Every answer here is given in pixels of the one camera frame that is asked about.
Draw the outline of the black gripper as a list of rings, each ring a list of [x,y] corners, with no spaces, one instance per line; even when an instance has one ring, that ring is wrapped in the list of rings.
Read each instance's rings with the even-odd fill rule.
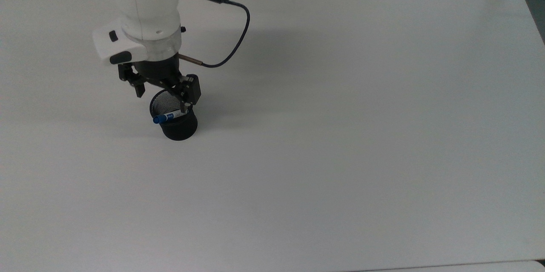
[[[183,76],[179,70],[179,58],[160,61],[138,61],[134,63],[134,72],[131,63],[118,64],[118,76],[123,82],[135,90],[140,99],[144,95],[146,82],[161,86],[164,91],[158,96],[158,113],[165,114],[173,111],[187,113],[201,97],[199,78],[195,74]]]

